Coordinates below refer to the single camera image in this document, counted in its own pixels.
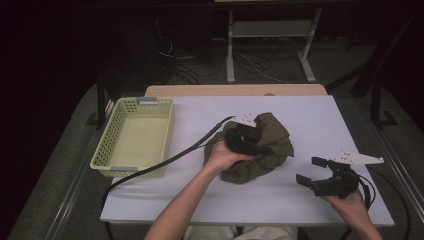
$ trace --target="metal stand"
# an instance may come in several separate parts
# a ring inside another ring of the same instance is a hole
[[[312,20],[234,22],[233,11],[228,20],[227,82],[235,83],[233,38],[240,37],[306,37],[305,46],[298,52],[299,60],[309,83],[316,82],[307,60],[322,9],[315,10]]]

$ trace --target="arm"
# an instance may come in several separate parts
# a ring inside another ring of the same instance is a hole
[[[235,162],[252,159],[251,156],[231,152],[224,141],[216,143],[207,163],[162,211],[145,239],[181,239],[212,180]]]
[[[383,239],[371,222],[359,189],[345,199],[339,199],[337,196],[326,196],[323,197],[323,199],[331,203],[331,206],[340,214],[343,220],[349,224],[353,232],[355,232],[361,240]]]

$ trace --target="light green basket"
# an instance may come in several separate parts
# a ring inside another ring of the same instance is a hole
[[[121,98],[90,162],[105,177],[125,177],[166,160],[174,124],[172,98]],[[142,177],[163,177],[165,167]]]

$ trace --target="crumpled fabric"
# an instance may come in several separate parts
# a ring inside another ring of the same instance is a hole
[[[294,148],[289,139],[287,129],[270,112],[262,113],[255,118],[256,126],[262,130],[262,137],[256,146],[267,147],[271,153],[259,153],[251,161],[236,162],[231,168],[221,173],[221,180],[236,184],[244,184],[259,176],[263,176],[281,166],[288,156],[294,156]],[[223,139],[230,128],[235,128],[237,123],[228,122],[222,131],[217,132],[208,143]],[[209,159],[213,144],[205,146],[204,164]]]

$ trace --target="person's left hand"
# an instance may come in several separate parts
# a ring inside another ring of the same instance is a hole
[[[224,140],[215,143],[212,153],[203,168],[208,168],[219,174],[221,171],[230,168],[235,162],[253,160],[254,156],[234,153],[228,149]]]

